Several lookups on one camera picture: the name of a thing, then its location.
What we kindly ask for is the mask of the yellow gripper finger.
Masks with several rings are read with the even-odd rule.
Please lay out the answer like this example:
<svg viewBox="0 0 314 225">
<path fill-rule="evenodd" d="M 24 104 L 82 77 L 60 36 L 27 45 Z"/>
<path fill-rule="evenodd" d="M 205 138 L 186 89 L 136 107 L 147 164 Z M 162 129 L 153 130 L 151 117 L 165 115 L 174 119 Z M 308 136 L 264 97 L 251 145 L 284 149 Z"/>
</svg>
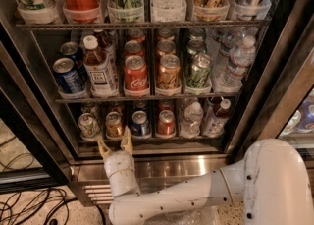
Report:
<svg viewBox="0 0 314 225">
<path fill-rule="evenodd" d="M 128 126 L 125 126 L 124 135 L 121 140 L 120 148 L 122 151 L 133 154 L 132 136 Z"/>
<path fill-rule="evenodd" d="M 99 139 L 97 143 L 100 155 L 106 160 L 112 154 L 112 150 L 105 144 L 103 139 Z"/>
</svg>

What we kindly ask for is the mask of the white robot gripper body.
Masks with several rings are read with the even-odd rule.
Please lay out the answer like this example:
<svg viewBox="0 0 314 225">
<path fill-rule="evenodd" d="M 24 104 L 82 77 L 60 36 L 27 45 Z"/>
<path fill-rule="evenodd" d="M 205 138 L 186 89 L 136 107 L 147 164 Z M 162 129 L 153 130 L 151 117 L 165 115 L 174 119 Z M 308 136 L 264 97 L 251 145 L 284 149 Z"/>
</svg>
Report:
<svg viewBox="0 0 314 225">
<path fill-rule="evenodd" d="M 104 170 L 113 197 L 140 192 L 135 177 L 134 159 L 128 152 L 120 150 L 109 155 L 104 161 Z"/>
</svg>

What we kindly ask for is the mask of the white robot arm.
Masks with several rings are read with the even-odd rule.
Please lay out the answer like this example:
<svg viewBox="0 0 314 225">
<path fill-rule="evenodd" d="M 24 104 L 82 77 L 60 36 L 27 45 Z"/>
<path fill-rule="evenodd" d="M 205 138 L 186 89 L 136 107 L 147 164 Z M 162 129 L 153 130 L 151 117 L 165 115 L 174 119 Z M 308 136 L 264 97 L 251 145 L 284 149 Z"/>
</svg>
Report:
<svg viewBox="0 0 314 225">
<path fill-rule="evenodd" d="M 240 201 L 245 225 L 314 225 L 305 163 L 285 141 L 257 141 L 237 163 L 150 194 L 140 190 L 135 177 L 129 130 L 116 152 L 101 138 L 97 143 L 113 197 L 113 225 L 143 225 L 164 213 Z"/>
</svg>

